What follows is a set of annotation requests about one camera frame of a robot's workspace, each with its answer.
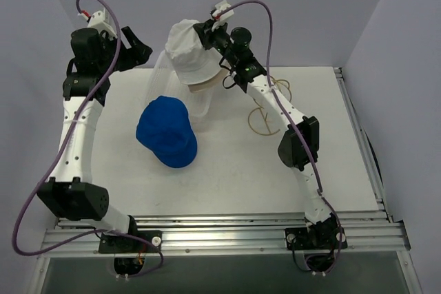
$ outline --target white tabletop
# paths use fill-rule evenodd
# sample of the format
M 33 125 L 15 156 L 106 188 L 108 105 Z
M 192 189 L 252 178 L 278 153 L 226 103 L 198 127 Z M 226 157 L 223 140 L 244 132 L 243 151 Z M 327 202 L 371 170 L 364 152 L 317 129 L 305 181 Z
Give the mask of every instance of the white tabletop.
M 115 73 L 96 129 L 93 183 L 110 203 L 134 216 L 302 212 L 293 173 L 280 161 L 282 133 L 259 136 L 247 124 L 253 100 L 240 88 L 216 89 L 198 154 L 171 169 L 135 139 L 152 70 Z M 318 169 L 337 211 L 378 210 L 334 71 L 331 67 L 275 67 L 291 83 L 292 103 L 320 123 Z

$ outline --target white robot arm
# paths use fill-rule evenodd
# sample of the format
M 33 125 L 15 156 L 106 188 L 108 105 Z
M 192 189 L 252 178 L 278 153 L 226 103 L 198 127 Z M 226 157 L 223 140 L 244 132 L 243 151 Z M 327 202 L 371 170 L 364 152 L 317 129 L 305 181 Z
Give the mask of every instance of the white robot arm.
M 136 223 L 110 204 L 107 189 L 92 184 L 92 148 L 96 124 L 105 105 L 110 88 L 107 80 L 96 92 L 77 120 L 74 119 L 80 104 L 108 69 L 116 49 L 116 34 L 106 11 L 92 16 L 81 14 L 88 27 L 72 33 L 71 46 L 75 57 L 70 61 L 63 83 L 63 131 L 61 142 L 76 121 L 70 141 L 60 161 L 37 192 L 38 197 L 57 217 L 77 220 L 98 229 L 136 235 Z M 132 46 L 121 44 L 115 71 L 132 69 L 145 63 L 152 49 L 141 43 L 131 29 L 121 29 Z
M 300 143 L 296 133 L 291 128 L 289 119 L 281 111 L 279 104 L 267 80 L 267 72 L 256 60 L 249 48 L 251 33 L 245 28 L 234 28 L 231 34 L 227 33 L 226 20 L 231 17 L 232 11 L 228 12 L 227 18 L 219 12 L 228 8 L 223 1 L 216 5 L 212 12 L 212 18 L 204 23 L 193 26 L 206 50 L 215 48 L 225 59 L 234 72 L 234 82 L 250 97 L 257 101 L 269 114 L 272 120 L 277 122 L 279 129 L 285 132 L 278 148 L 278 154 L 282 162 L 290 167 L 297 179 L 301 194 L 305 198 L 305 218 L 312 224 L 324 222 L 331 217 L 331 210 L 318 195 L 317 182 L 312 171 L 312 166 Z M 309 149 L 317 158 L 318 151 L 318 121 L 315 117 L 307 118 L 299 112 L 280 91 L 275 93 L 282 106 L 288 111 L 289 116 L 304 134 Z
M 296 109 L 280 91 L 276 90 L 276 93 L 283 107 L 288 110 L 294 123 L 296 125 L 301 124 L 306 116 Z M 247 94 L 268 112 L 269 117 L 276 121 L 278 128 L 282 132 L 287 130 L 289 121 L 281 112 L 271 88 L 268 87 L 266 76 L 260 75 L 255 77 L 248 84 Z M 331 216 L 331 210 L 318 195 L 318 186 L 311 164 L 305 165 L 303 171 L 296 167 L 292 167 L 291 170 L 297 179 L 298 188 L 304 198 L 305 218 L 313 224 L 324 222 Z

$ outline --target baseball cap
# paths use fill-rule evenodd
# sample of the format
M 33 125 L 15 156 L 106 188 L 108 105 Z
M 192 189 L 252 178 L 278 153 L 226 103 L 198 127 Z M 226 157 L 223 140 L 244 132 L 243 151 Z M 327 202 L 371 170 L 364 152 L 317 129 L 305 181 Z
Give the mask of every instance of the baseball cap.
M 182 20 L 173 25 L 165 44 L 165 54 L 182 84 L 200 84 L 215 77 L 222 56 L 214 49 L 206 50 L 193 28 L 197 20 Z
M 198 151 L 187 108 L 179 99 L 168 96 L 159 96 L 144 109 L 136 139 L 172 168 L 189 165 Z

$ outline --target white bucket hat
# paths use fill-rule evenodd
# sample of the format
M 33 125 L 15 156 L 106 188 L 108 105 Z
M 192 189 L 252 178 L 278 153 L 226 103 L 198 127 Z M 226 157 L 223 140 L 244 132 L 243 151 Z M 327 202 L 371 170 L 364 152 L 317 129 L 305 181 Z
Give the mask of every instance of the white bucket hat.
M 193 25 L 197 20 L 182 20 L 173 25 L 165 44 L 165 54 L 182 84 L 193 85 L 215 77 L 222 56 L 214 49 L 202 46 Z

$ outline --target plastic container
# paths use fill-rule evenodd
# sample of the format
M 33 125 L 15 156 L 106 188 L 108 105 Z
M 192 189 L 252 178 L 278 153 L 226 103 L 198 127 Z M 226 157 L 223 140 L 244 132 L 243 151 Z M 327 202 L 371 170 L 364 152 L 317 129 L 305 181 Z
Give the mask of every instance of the plastic container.
M 151 101 L 159 96 L 172 96 L 181 100 L 188 110 L 193 129 L 200 129 L 212 101 L 213 88 L 191 93 L 188 86 L 179 81 L 176 72 L 165 55 L 165 51 L 162 51 L 149 79 L 145 106 L 147 107 Z

